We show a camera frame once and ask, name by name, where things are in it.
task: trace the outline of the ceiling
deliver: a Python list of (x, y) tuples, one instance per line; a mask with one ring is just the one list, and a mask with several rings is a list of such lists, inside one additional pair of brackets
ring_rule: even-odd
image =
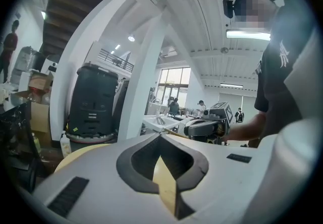
[[(230, 20), (224, 16), (222, 0), (151, 0), (153, 6), (150, 6), (149, 0), (144, 1), (147, 2), (127, 0), (101, 37), (103, 42), (113, 43), (111, 49), (114, 45), (121, 45), (115, 53), (117, 56), (130, 50), (135, 58), (154, 16), (151, 7), (167, 7), (173, 14), (171, 24), (177, 26), (176, 32), (190, 58), (178, 53), (163, 60), (159, 58), (159, 64), (171, 66), (175, 62), (187, 61), (191, 67), (194, 65), (195, 73), (204, 86), (218, 87), (220, 83), (226, 82), (243, 85), (243, 89), (250, 91), (257, 89), (254, 70), (268, 41), (226, 38), (226, 30), (235, 29), (238, 25), (234, 18)], [(119, 39), (114, 43), (112, 33), (117, 32), (120, 33)], [(173, 46), (177, 49), (172, 33), (169, 31), (166, 34), (163, 48)], [(128, 41), (130, 34), (136, 38), (135, 44)], [(222, 54), (222, 47), (227, 47), (229, 52)]]

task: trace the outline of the ceiling light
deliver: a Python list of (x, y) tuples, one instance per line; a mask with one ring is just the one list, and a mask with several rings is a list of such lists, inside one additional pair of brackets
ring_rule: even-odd
[(135, 41), (135, 38), (133, 36), (128, 36), (129, 41), (133, 42)]
[(252, 38), (270, 41), (271, 35), (262, 32), (227, 30), (227, 38)]
[(226, 83), (221, 83), (220, 86), (222, 86), (222, 87), (232, 87), (232, 88), (243, 88), (242, 85), (226, 84)]

